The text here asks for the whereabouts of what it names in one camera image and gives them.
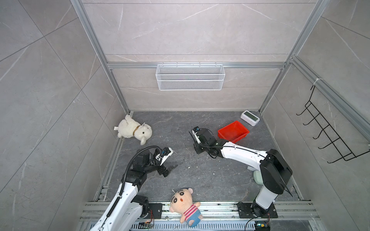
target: light green object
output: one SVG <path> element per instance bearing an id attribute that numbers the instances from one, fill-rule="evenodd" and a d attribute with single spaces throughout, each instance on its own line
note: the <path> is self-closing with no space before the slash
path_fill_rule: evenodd
<path id="1" fill-rule="evenodd" d="M 261 174 L 261 171 L 258 171 L 258 170 L 254 171 L 254 172 L 253 172 L 253 178 L 254 178 L 254 180 L 255 180 L 255 182 L 256 182 L 257 184 L 263 185 L 263 180 L 262 180 L 262 174 Z"/>

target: striped shirt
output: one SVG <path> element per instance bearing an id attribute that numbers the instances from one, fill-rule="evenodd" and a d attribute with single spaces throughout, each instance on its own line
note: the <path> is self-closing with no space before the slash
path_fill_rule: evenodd
<path id="1" fill-rule="evenodd" d="M 188 210 L 186 210 L 184 213 L 185 221 L 187 221 L 197 210 L 198 208 L 194 204 Z"/>

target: gray tiled wall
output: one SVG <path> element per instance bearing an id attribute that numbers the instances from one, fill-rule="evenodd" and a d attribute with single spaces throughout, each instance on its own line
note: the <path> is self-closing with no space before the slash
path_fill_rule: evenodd
<path id="1" fill-rule="evenodd" d="M 109 61 L 285 61 L 314 5 L 87 0 L 84 7 Z"/>
<path id="2" fill-rule="evenodd" d="M 69 0 L 0 2 L 0 99 L 0 230 L 73 230 L 124 112 Z"/>
<path id="3" fill-rule="evenodd" d="M 285 62 L 315 0 L 83 0 L 109 62 Z M 256 110 L 279 70 L 226 70 L 221 91 L 158 90 L 114 70 L 131 110 Z"/>
<path id="4" fill-rule="evenodd" d="M 370 1 L 331 0 L 298 56 L 370 120 Z"/>
<path id="5" fill-rule="evenodd" d="M 360 113 L 369 117 L 369 1 L 332 0 L 304 44 L 299 57 Z M 304 110 L 312 84 L 294 67 L 288 71 L 263 116 L 306 200 L 312 200 L 328 230 L 368 231 L 370 226 L 370 153 L 344 161 L 312 116 Z M 317 89 L 312 102 L 359 155 L 369 142 Z M 349 151 L 340 142 L 340 151 Z"/>
<path id="6" fill-rule="evenodd" d="M 278 73 L 278 68 L 229 68 L 220 91 L 160 91 L 155 69 L 114 69 L 134 111 L 257 110 Z"/>

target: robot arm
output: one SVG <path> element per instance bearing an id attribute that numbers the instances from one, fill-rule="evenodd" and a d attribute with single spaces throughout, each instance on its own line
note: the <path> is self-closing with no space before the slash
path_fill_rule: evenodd
<path id="1" fill-rule="evenodd" d="M 149 151 L 150 148 L 156 148 L 154 154 Z M 148 214 L 148 198 L 137 193 L 148 173 L 157 171 L 167 177 L 177 167 L 163 166 L 172 153 L 173 150 L 169 147 L 161 150 L 157 146 L 150 146 L 138 150 L 129 162 L 112 202 L 91 231 L 128 231 L 139 217 L 145 217 Z"/>
<path id="2" fill-rule="evenodd" d="M 207 152 L 212 158 L 237 160 L 261 171 L 263 187 L 253 201 L 251 212 L 256 217 L 267 214 L 275 198 L 284 192 L 293 173 L 281 154 L 274 149 L 268 152 L 258 151 L 225 139 L 216 140 L 206 128 L 195 127 L 192 134 L 197 154 Z"/>

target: white digital clock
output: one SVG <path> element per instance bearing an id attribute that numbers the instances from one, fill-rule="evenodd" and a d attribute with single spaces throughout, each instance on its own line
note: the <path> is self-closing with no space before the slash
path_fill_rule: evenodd
<path id="1" fill-rule="evenodd" d="M 259 122 L 259 118 L 255 115 L 253 115 L 250 111 L 246 110 L 242 113 L 240 116 L 241 119 L 246 121 L 252 126 L 255 126 Z"/>

